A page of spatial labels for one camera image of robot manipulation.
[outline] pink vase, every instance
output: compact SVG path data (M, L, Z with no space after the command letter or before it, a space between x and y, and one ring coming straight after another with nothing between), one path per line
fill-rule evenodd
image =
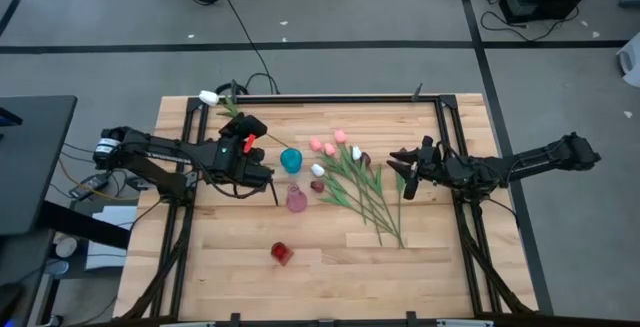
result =
M287 208L291 212L302 212L307 208L307 196L297 184L290 184L287 191Z

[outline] red object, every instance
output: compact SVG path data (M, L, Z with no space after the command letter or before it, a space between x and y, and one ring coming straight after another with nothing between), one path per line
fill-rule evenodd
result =
M276 242L271 247L271 256L284 266L293 256L293 251L289 247L285 246L284 243Z
M249 153L249 151L251 150L251 146L253 146L253 141L256 140L256 135L254 135L253 133L249 134L249 138L247 139L247 143L244 144L244 154Z

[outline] pink tulip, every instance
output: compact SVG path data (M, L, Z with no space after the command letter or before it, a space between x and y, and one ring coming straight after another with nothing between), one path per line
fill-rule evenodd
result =
M347 135L346 133L344 133L343 130L337 130L333 133L333 137L336 139L336 142L338 143L345 143L347 142Z
M322 142L319 139L312 137L309 141L309 145L311 146L312 151L322 151Z
M324 153L328 154L329 156L333 156L336 153L336 148L333 147L333 145L331 145L331 143L325 143L324 144Z

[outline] white flower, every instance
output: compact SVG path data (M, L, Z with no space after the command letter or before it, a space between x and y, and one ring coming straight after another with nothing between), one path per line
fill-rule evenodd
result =
M360 157L362 157L362 151L360 151L358 146L353 146L351 149L351 158L353 158L354 161L357 161Z
M200 91L200 95L198 97L200 98L200 101L211 107L217 105L218 101L220 101L218 95L210 91Z
M322 177L324 175L324 168L319 164L314 164L311 166L311 172L313 172L313 175L316 177Z

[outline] wooden table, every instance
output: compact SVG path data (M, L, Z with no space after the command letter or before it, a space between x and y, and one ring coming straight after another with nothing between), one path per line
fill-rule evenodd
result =
M496 155L496 144L481 94L456 95L469 154ZM179 138L188 97L162 99L155 135ZM206 135L216 138L228 118L209 113ZM198 186L180 320L228 321L232 312L243 320L315 320L419 318L472 316L460 239L448 189L428 182L420 185L413 201L402 204L402 237L407 247L398 249L383 235L378 245L374 227L358 214L317 200L309 188L314 180L309 167L319 162L309 148L311 136L333 142L342 128L348 143L358 145L383 165L386 200L395 204L395 176L385 161L391 151L419 146L424 135L440 134L433 106L423 103L384 104L261 104L241 105L269 132L304 156L303 170L289 176L279 164L282 147L269 138L255 146L266 152L265 165L275 169L275 186L281 206L270 193L245 200L220 195L203 182ZM447 119L449 131L452 122ZM196 135L197 123L192 136ZM174 170L172 163L161 163ZM283 206L286 188L298 183L309 197L306 211L293 214ZM492 198L510 206L506 190ZM158 199L157 192L141 195L138 214ZM536 308L529 270L514 217L508 211L483 203L484 223L496 270L523 303ZM471 223L467 212L468 223ZM128 310L156 272L167 206L144 217L132 233L129 253L114 316ZM179 214L176 236L182 217ZM274 242L295 250L286 267L270 256ZM485 310L489 302L484 277L476 273ZM172 276L165 284L162 314L168 313Z

